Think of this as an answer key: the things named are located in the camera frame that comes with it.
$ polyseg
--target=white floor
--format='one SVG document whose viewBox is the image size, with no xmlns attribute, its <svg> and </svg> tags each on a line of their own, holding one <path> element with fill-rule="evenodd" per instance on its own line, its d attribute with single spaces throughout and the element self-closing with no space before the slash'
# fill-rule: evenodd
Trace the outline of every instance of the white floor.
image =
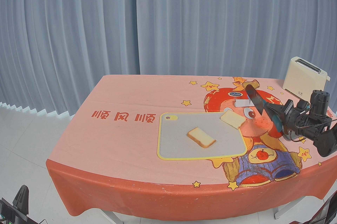
<svg viewBox="0 0 337 224">
<path fill-rule="evenodd" d="M 21 185 L 27 185 L 30 197 L 28 216 L 38 223 L 45 218 L 48 224 L 110 224 L 99 209 L 90 209 L 78 217 L 70 216 L 46 169 L 45 162 L 71 119 L 67 112 L 58 116 L 55 112 L 37 113 L 36 110 L 9 107 L 0 103 L 0 198 L 3 197 L 11 203 Z M 335 190 L 337 183 L 326 198 Z M 305 222 L 322 205 L 322 200 L 309 196 L 277 220 L 274 219 L 277 211 L 275 208 L 238 218 L 194 221 L 193 224 L 289 224 L 294 220 Z M 175 223 L 119 213 L 117 215 L 124 224 Z"/>
</svg>

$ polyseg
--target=blue-gray curtain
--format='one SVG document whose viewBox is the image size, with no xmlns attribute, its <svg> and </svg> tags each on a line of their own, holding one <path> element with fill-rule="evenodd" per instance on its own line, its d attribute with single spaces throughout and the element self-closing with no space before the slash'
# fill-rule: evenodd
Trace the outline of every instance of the blue-gray curtain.
<svg viewBox="0 0 337 224">
<path fill-rule="evenodd" d="M 74 114 L 106 74 L 139 74 L 135 0 L 0 0 L 0 101 Z"/>
<path fill-rule="evenodd" d="M 299 56 L 337 110 L 337 0 L 137 0 L 137 30 L 141 73 L 284 79 Z"/>
<path fill-rule="evenodd" d="M 106 74 L 331 76 L 337 0 L 0 0 L 0 101 L 74 114 Z"/>
</svg>

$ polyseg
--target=toaster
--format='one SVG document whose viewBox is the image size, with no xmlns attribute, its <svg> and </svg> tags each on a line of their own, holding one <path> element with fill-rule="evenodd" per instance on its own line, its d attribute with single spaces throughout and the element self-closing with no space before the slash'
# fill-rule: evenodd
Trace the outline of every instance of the toaster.
<svg viewBox="0 0 337 224">
<path fill-rule="evenodd" d="M 312 91 L 324 90 L 326 80 L 330 81 L 326 71 L 300 57 L 294 57 L 290 60 L 282 88 L 310 102 Z"/>
</svg>

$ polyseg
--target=cartoon girl print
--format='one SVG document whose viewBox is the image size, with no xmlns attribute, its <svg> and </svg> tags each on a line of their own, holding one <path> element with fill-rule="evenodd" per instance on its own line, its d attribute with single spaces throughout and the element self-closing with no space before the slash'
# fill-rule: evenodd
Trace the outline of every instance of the cartoon girl print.
<svg viewBox="0 0 337 224">
<path fill-rule="evenodd" d="M 228 181 L 237 187 L 255 187 L 272 181 L 282 181 L 300 173 L 301 158 L 296 152 L 289 152 L 279 140 L 282 136 L 276 130 L 266 113 L 260 115 L 255 107 L 235 107 L 236 99 L 248 99 L 244 90 L 247 84 L 259 88 L 259 82 L 247 82 L 241 77 L 234 77 L 236 88 L 220 88 L 209 92 L 204 99 L 206 112 L 232 110 L 246 118 L 240 127 L 247 146 L 247 153 L 240 157 L 214 159 L 215 168 L 223 167 Z M 257 90 L 264 100 L 281 104 L 275 96 Z"/>
</svg>

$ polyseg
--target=black cable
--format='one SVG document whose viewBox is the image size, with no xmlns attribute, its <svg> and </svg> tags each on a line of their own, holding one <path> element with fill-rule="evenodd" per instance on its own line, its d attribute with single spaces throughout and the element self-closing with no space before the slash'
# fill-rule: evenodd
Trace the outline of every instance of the black cable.
<svg viewBox="0 0 337 224">
<path fill-rule="evenodd" d="M 306 113 L 309 112 L 312 108 L 313 108 L 313 106 L 311 105 L 310 108 L 309 108 L 309 109 L 306 109 L 305 112 L 302 113 L 302 114 L 306 114 Z M 327 123 L 327 122 L 326 122 L 326 123 L 322 123 L 322 124 L 316 124 L 316 125 L 310 125 L 310 126 L 299 127 L 299 126 L 296 125 L 296 121 L 297 121 L 297 119 L 298 119 L 299 117 L 302 116 L 302 114 L 300 114 L 300 115 L 299 115 L 298 117 L 296 117 L 296 119 L 295 119 L 295 127 L 298 128 L 298 129 L 315 128 L 315 127 L 319 127 L 319 126 L 324 125 L 324 124 Z"/>
<path fill-rule="evenodd" d="M 43 221 L 41 221 L 39 224 L 41 224 L 42 222 L 44 222 L 44 221 L 46 221 L 46 223 L 48 224 L 48 222 L 47 222 L 47 220 L 46 219 L 44 219 Z"/>
<path fill-rule="evenodd" d="M 321 125 L 325 125 L 326 123 L 330 123 L 330 122 L 325 122 L 325 123 L 317 124 L 317 125 L 304 126 L 304 127 L 298 127 L 295 123 L 295 127 L 298 128 L 298 129 L 309 129 L 309 128 L 315 128 L 315 127 L 318 127 L 318 126 L 321 126 Z"/>
<path fill-rule="evenodd" d="M 292 138 L 291 134 L 289 134 L 289 137 L 290 137 L 290 140 L 292 140 L 293 142 L 302 142 L 302 141 L 304 141 L 304 140 L 305 140 L 305 138 L 303 138 L 303 139 L 301 139 L 301 140 L 295 141 L 295 140 L 293 140 L 293 138 Z"/>
<path fill-rule="evenodd" d="M 323 220 L 323 219 L 326 219 L 326 217 L 325 218 L 321 218 L 321 219 L 318 219 L 317 221 L 315 221 L 315 222 L 309 222 L 310 224 L 314 224 L 314 223 L 317 223 L 317 222 L 320 222 L 321 220 Z"/>
</svg>

